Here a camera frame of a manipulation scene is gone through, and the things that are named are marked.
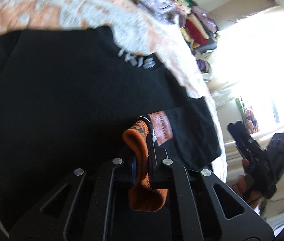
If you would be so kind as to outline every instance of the red cloth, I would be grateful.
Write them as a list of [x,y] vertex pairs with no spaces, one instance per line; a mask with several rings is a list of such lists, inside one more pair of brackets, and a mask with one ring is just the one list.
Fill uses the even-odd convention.
[[208,40],[204,39],[199,30],[194,26],[194,24],[186,19],[185,28],[188,30],[189,34],[192,36],[194,41],[200,45],[204,45]]

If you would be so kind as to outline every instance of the pile of clothes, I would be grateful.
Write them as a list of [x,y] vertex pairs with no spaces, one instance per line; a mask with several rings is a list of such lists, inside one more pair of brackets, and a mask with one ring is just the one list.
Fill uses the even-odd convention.
[[177,9],[186,17],[186,24],[181,33],[189,47],[199,53],[214,50],[217,47],[217,31],[215,22],[208,18],[193,0],[173,0]]
[[176,24],[196,57],[204,81],[211,80],[211,66],[204,54],[217,47],[218,28],[193,0],[132,0],[164,24]]

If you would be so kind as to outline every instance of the purple cloth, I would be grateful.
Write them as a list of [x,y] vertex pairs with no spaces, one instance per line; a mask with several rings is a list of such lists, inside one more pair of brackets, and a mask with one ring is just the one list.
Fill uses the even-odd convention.
[[177,24],[179,28],[185,26],[186,17],[176,8],[173,0],[133,0],[136,5],[148,11],[159,22]]
[[217,26],[215,25],[215,22],[207,17],[207,15],[198,6],[192,6],[191,10],[202,22],[202,24],[204,24],[212,33],[217,32]]
[[200,71],[206,70],[206,64],[204,60],[196,60]]

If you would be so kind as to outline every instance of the human hand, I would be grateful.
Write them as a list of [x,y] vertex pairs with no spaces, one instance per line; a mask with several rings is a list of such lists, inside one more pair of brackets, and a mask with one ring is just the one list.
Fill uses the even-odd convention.
[[[242,166],[244,170],[246,170],[246,168],[250,166],[250,162],[247,159],[243,159]],[[238,176],[236,182],[232,186],[232,190],[243,198],[243,193],[247,191],[246,177],[244,175]],[[252,202],[249,205],[255,209],[259,204],[261,204],[263,197],[260,191],[252,190],[250,193],[250,199]]]

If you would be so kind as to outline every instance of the black fabric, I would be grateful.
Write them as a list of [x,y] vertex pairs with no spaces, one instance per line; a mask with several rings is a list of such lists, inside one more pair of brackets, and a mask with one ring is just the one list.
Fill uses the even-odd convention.
[[109,27],[0,36],[0,220],[10,229],[74,168],[96,169],[145,113],[191,101],[172,73],[119,57]]
[[221,155],[218,136],[204,97],[164,110],[173,137],[161,145],[169,158],[187,169],[200,170]]
[[128,205],[127,191],[118,191],[113,225],[113,241],[172,240],[170,204],[157,212],[133,211]]

